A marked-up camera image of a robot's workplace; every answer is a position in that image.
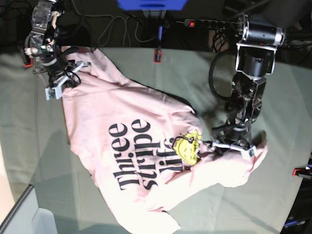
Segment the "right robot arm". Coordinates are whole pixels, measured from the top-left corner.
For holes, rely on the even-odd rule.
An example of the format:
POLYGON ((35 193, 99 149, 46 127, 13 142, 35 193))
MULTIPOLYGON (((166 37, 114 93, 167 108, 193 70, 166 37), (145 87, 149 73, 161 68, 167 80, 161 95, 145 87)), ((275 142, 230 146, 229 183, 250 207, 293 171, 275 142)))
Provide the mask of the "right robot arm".
POLYGON ((56 88, 58 81, 64 81, 60 87, 77 87, 81 79, 74 71, 78 63, 68 60, 66 57, 79 51, 79 47, 69 45, 64 51, 59 42, 72 39, 81 29, 86 18, 86 1, 82 0, 82 11, 78 24, 73 31, 66 32, 58 28, 58 19, 65 13, 64 0, 40 0, 32 12, 32 29, 25 39, 24 52, 40 64, 40 68, 34 69, 34 74, 48 75, 48 90, 56 88))

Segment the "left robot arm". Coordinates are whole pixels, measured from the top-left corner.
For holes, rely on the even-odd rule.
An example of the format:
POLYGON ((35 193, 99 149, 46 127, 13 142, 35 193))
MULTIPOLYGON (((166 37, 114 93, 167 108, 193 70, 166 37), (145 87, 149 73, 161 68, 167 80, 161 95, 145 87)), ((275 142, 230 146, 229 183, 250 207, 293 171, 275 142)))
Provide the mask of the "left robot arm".
POLYGON ((214 68, 227 52, 219 53, 209 69, 209 88, 217 99, 225 102, 228 113, 224 125, 212 128, 212 147, 219 154, 232 150, 251 157, 255 155, 252 124, 262 109, 265 76, 274 71, 276 51, 284 42, 285 30, 268 23, 259 14, 247 13, 238 17, 237 29, 241 39, 236 44, 236 74, 229 97, 218 94, 214 86, 214 68))

